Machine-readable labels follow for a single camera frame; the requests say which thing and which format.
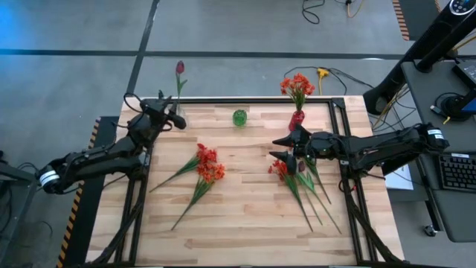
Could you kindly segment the dark red artificial tulip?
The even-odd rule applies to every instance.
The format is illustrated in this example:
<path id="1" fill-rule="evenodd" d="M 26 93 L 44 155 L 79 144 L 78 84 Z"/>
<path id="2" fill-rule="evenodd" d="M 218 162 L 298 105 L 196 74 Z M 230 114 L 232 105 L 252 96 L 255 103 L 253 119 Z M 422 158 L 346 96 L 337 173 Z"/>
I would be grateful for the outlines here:
<path id="1" fill-rule="evenodd" d="M 299 173 L 297 175 L 297 178 L 300 182 L 300 184 L 303 186 L 304 188 L 304 193 L 305 193 L 305 196 L 306 196 L 306 199 L 310 205 L 310 207 L 312 208 L 312 211 L 316 217 L 316 219 L 318 220 L 318 222 L 323 225 L 322 223 L 322 220 L 321 218 L 319 217 L 315 207 L 314 207 L 314 204 L 313 202 L 311 201 L 311 197 L 309 194 L 314 194 L 315 193 L 315 188 L 314 188 L 314 184 L 312 183 L 312 181 L 309 179 L 308 176 L 305 176 L 303 173 Z"/>
<path id="2" fill-rule="evenodd" d="M 184 62 L 179 60 L 176 64 L 176 88 L 177 88 L 177 112 L 181 111 L 181 92 L 184 85 L 187 83 L 187 79 L 182 80 L 181 75 L 185 71 Z"/>

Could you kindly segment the grey desk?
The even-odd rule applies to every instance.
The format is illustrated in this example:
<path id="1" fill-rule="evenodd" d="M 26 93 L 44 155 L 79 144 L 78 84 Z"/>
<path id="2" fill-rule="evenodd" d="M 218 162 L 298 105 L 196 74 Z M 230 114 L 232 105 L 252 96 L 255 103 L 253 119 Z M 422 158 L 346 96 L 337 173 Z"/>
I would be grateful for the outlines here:
<path id="1" fill-rule="evenodd" d="M 432 226 L 437 231 L 445 231 L 453 242 L 467 243 L 476 242 L 476 193 L 441 188 L 438 156 L 476 158 L 476 118 L 445 124 L 441 116 L 430 110 L 434 100 L 443 93 L 469 93 L 469 87 L 452 71 L 454 66 L 452 62 L 437 63 L 429 73 L 423 73 L 413 63 L 403 63 L 402 70 L 421 121 L 441 129 L 449 142 L 444 152 L 422 155 L 416 160 L 426 186 Z"/>

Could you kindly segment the black tower fan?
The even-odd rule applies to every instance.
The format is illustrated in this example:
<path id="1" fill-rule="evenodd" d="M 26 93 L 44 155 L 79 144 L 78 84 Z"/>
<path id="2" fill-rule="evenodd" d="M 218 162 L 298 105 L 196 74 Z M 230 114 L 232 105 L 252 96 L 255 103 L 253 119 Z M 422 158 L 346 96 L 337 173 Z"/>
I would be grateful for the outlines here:
<path id="1" fill-rule="evenodd" d="M 427 71 L 474 29 L 476 0 L 451 0 L 382 82 L 363 94 L 367 112 L 380 115 L 378 102 L 389 104 L 406 83 L 401 64 L 418 60 L 418 69 Z"/>

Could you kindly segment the black monitor stand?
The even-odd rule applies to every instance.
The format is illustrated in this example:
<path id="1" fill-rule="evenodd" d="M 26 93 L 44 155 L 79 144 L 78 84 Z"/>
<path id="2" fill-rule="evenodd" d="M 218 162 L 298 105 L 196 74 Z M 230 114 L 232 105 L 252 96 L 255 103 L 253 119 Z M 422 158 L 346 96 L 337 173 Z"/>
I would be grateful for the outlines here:
<path id="1" fill-rule="evenodd" d="M 465 95 L 447 92 L 438 96 L 430 110 L 447 121 L 466 121 L 476 115 L 476 91 L 471 90 Z"/>

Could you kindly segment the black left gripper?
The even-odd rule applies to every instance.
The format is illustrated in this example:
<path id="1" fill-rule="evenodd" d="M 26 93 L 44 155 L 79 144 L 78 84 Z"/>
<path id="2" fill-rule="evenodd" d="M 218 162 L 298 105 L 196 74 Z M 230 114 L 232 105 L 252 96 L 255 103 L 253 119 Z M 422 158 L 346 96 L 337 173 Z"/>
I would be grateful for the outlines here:
<path id="1" fill-rule="evenodd" d="M 169 126 L 183 130 L 187 123 L 183 117 L 177 113 L 178 102 L 171 96 L 168 98 L 147 98 L 140 102 L 140 107 L 149 116 L 151 124 L 159 130 L 165 130 Z"/>

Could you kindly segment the green glass vase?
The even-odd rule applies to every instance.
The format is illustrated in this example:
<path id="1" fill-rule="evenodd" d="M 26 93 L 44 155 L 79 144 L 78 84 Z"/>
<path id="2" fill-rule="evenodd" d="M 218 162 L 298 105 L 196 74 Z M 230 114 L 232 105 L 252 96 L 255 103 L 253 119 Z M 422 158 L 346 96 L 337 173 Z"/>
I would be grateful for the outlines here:
<path id="1" fill-rule="evenodd" d="M 232 121 L 236 127 L 244 127 L 247 118 L 247 112 L 244 109 L 238 109 L 232 115 Z"/>

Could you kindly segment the black keyboard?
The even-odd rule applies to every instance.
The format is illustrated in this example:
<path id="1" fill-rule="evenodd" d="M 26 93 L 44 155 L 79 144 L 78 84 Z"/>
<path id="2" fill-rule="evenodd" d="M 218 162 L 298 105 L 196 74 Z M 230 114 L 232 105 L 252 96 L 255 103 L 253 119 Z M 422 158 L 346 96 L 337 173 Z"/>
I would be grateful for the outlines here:
<path id="1" fill-rule="evenodd" d="M 441 188 L 476 193 L 476 158 L 438 156 Z"/>

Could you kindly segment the grey metal cart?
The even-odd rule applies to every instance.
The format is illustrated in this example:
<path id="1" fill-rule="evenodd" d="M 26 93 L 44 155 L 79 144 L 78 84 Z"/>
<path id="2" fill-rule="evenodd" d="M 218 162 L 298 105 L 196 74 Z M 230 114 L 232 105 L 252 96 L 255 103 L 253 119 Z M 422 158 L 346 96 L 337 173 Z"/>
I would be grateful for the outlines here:
<path id="1" fill-rule="evenodd" d="M 30 162 L 24 162 L 18 167 L 9 165 L 2 159 L 0 151 L 0 268 L 10 245 L 21 248 L 31 248 L 31 245 L 21 244 L 15 240 L 19 220 L 27 212 L 33 195 L 42 190 L 39 181 L 39 169 Z"/>

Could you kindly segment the white paper sheet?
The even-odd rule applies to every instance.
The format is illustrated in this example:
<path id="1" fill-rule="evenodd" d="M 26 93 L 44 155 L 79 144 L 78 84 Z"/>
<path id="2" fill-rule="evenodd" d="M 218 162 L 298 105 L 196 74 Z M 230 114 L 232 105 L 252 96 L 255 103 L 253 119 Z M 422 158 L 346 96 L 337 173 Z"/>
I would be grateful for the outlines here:
<path id="1" fill-rule="evenodd" d="M 401 166 L 395 171 L 384 175 L 384 178 L 387 189 L 405 191 L 412 191 L 414 189 L 408 165 Z"/>

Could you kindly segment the black aluminium rig frame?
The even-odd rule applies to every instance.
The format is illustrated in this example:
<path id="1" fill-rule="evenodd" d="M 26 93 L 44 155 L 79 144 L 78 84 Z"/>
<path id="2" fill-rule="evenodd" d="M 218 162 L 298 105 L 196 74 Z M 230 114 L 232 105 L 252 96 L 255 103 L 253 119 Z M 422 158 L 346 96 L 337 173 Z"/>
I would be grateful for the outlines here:
<path id="1" fill-rule="evenodd" d="M 145 182 L 129 185 L 121 176 L 106 177 L 87 261 L 98 259 L 118 230 L 127 191 L 142 197 L 144 206 L 139 221 L 112 255 L 112 266 L 121 261 L 140 267 L 320 266 L 381 259 L 362 227 L 348 217 L 345 196 L 338 189 L 338 161 L 318 162 L 332 203 L 319 185 L 315 189 L 342 234 L 309 194 L 323 225 L 318 222 L 301 191 L 311 231 L 292 192 L 268 172 L 273 162 L 269 153 L 276 150 L 272 142 L 287 134 L 294 112 L 288 98 L 188 98 L 181 106 L 187 128 L 159 136 L 146 163 Z M 244 127 L 232 121 L 238 109 L 247 112 Z M 184 173 L 150 190 L 182 168 L 198 143 L 217 151 L 225 175 L 171 231 L 188 206 L 199 175 Z"/>

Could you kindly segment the yellow power plug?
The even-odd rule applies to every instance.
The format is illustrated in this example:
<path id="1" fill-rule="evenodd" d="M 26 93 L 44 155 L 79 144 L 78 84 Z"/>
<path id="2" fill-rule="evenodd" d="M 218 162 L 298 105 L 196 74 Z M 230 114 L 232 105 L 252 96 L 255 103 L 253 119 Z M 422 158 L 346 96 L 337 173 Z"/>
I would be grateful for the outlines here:
<path id="1" fill-rule="evenodd" d="M 323 79 L 328 76 L 329 71 L 325 68 L 318 68 L 317 74 L 318 74 L 318 92 L 319 92 L 319 95 L 322 95 L 323 94 L 322 82 L 323 82 Z"/>

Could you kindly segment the red glass vase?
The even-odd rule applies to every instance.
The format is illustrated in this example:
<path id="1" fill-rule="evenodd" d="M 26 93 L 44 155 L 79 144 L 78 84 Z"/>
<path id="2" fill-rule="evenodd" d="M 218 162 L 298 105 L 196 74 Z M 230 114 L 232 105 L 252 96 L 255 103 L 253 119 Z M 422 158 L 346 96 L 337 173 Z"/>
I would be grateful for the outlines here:
<path id="1" fill-rule="evenodd" d="M 304 121 L 305 113 L 302 110 L 297 110 L 292 114 L 291 121 L 289 122 L 289 130 L 294 131 L 297 125 L 301 125 Z"/>

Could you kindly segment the black laptop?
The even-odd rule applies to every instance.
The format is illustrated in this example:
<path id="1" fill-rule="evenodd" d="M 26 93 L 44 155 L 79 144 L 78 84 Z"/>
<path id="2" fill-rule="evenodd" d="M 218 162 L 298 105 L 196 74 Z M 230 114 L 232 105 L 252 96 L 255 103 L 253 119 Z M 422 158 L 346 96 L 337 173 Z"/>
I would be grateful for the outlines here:
<path id="1" fill-rule="evenodd" d="M 457 63 L 452 71 L 470 89 L 476 88 L 476 61 L 464 61 Z"/>

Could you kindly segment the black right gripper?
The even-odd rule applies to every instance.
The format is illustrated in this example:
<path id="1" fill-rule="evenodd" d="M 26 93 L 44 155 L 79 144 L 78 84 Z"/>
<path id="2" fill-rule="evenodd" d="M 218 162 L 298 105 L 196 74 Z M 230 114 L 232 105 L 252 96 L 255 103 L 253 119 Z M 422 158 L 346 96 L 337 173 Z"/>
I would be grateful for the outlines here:
<path id="1" fill-rule="evenodd" d="M 338 159 L 347 161 L 349 153 L 339 135 L 328 132 L 311 133 L 300 124 L 295 125 L 286 137 L 273 140 L 273 144 L 285 147 L 296 146 L 296 156 L 310 157 L 312 159 Z M 276 160 L 271 165 L 279 173 L 295 175 L 298 169 L 297 159 L 288 151 L 269 153 Z"/>

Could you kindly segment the red artificial flower bunch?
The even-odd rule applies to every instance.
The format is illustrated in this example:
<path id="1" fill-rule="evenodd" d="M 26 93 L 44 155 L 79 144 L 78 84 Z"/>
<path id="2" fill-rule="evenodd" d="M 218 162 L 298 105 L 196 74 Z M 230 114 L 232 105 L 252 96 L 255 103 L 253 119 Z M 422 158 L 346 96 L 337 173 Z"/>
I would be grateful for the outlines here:
<path id="1" fill-rule="evenodd" d="M 309 222 L 309 218 L 307 217 L 306 211 L 303 207 L 302 200 L 300 198 L 300 193 L 298 190 L 298 184 L 296 182 L 296 179 L 293 175 L 291 175 L 288 172 L 286 164 L 280 160 L 275 160 L 268 168 L 268 172 L 277 174 L 280 181 L 282 181 L 288 187 L 288 189 L 292 192 L 292 195 L 297 201 L 300 207 L 300 210 L 305 218 L 305 221 L 308 224 L 308 227 L 310 228 L 311 231 L 313 231 L 313 228 Z"/>
<path id="2" fill-rule="evenodd" d="M 204 146 L 201 143 L 197 144 L 197 151 L 196 153 L 190 158 L 190 160 L 181 167 L 178 171 L 176 171 L 171 177 L 165 179 L 163 182 L 160 182 L 155 187 L 153 187 L 150 192 L 154 191 L 157 188 L 171 182 L 176 177 L 181 176 L 184 173 L 188 173 L 191 171 L 195 171 L 198 173 L 198 166 L 203 164 L 218 164 L 218 156 L 217 151 L 214 149 L 209 149 L 208 147 Z"/>

